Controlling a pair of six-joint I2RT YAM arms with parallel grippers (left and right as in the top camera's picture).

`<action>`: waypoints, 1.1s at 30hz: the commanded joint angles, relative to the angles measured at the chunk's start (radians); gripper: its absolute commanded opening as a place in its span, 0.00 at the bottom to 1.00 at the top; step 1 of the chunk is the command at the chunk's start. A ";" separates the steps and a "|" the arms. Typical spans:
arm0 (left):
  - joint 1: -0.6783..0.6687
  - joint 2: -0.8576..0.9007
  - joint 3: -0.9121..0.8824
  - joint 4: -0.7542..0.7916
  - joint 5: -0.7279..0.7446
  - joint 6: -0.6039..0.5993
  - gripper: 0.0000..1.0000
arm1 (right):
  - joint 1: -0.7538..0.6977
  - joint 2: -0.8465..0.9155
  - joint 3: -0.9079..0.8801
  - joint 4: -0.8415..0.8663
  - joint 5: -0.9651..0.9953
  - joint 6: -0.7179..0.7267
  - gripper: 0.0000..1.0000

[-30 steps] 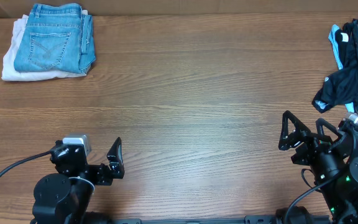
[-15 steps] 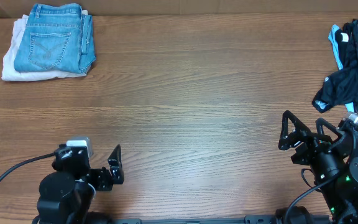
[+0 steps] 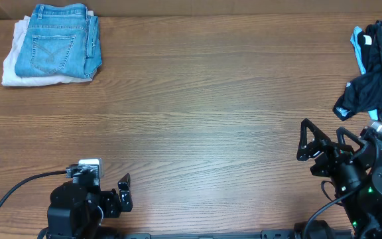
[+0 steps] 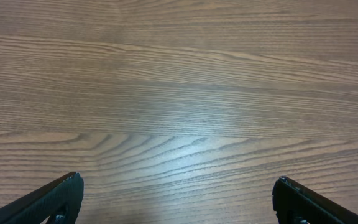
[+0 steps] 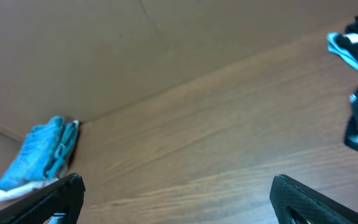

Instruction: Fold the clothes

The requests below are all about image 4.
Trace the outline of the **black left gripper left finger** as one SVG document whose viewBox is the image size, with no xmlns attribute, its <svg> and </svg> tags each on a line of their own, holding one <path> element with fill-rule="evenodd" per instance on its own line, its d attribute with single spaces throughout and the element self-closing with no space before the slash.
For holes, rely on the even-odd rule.
<svg viewBox="0 0 358 224">
<path fill-rule="evenodd" d="M 81 209 L 84 180 L 69 172 L 0 208 L 0 224 L 74 224 Z"/>
</svg>

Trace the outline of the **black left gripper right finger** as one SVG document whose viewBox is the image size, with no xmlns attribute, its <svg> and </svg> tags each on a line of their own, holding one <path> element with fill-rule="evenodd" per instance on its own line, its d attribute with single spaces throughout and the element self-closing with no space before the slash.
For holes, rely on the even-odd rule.
<svg viewBox="0 0 358 224">
<path fill-rule="evenodd" d="M 358 224 L 358 215 L 282 176 L 272 190 L 279 224 Z"/>
</svg>

